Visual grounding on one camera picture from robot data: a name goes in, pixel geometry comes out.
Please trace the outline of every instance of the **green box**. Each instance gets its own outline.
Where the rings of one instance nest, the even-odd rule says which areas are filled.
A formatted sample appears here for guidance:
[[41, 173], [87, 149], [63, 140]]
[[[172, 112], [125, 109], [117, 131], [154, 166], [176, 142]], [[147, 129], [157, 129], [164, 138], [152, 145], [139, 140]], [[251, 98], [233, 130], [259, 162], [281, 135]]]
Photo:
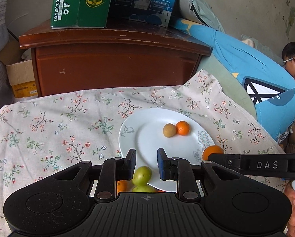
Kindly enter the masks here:
[[53, 0], [51, 28], [104, 28], [110, 0]]

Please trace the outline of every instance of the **zipper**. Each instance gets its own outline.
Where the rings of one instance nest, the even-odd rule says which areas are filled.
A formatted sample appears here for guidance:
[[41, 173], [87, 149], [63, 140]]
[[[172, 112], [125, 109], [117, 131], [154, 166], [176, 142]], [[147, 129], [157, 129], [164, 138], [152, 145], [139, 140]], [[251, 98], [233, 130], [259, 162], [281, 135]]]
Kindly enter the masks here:
[[204, 25], [206, 25], [208, 27], [208, 25], [202, 20], [202, 18], [200, 18], [200, 16], [198, 15], [196, 8], [194, 7], [193, 4], [191, 4], [191, 11], [194, 12], [194, 14], [196, 15], [197, 19], [200, 20], [200, 22], [202, 22]]

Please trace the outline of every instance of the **blue cushion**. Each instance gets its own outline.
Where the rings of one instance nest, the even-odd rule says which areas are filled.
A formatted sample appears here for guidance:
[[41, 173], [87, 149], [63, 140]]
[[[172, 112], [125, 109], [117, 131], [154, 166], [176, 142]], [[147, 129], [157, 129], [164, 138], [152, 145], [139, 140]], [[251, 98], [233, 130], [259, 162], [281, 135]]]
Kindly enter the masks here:
[[183, 19], [173, 18], [170, 24], [213, 47], [216, 58], [244, 88], [251, 81], [281, 90], [277, 96], [255, 105], [258, 122], [277, 141], [295, 118], [293, 77], [258, 50], [218, 30]]

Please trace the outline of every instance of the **blue box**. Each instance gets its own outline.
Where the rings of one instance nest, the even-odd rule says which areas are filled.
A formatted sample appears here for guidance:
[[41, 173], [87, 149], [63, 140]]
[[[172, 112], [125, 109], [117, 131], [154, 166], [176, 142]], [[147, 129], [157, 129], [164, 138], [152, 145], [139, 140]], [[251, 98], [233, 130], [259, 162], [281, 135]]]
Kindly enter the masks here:
[[175, 0], [111, 0], [109, 16], [167, 27]]

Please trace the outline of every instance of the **wall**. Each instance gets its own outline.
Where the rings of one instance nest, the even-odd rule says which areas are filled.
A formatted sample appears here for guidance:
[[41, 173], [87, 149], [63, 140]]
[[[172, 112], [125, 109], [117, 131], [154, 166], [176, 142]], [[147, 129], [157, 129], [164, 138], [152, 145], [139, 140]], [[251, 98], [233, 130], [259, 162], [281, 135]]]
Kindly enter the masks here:
[[[258, 39], [280, 55], [282, 48], [295, 41], [295, 0], [207, 0], [225, 31], [238, 39], [242, 34]], [[15, 34], [38, 26], [50, 18], [52, 0], [8, 0], [6, 25]]]
[[50, 19], [53, 0], [7, 0], [5, 22], [16, 36]]

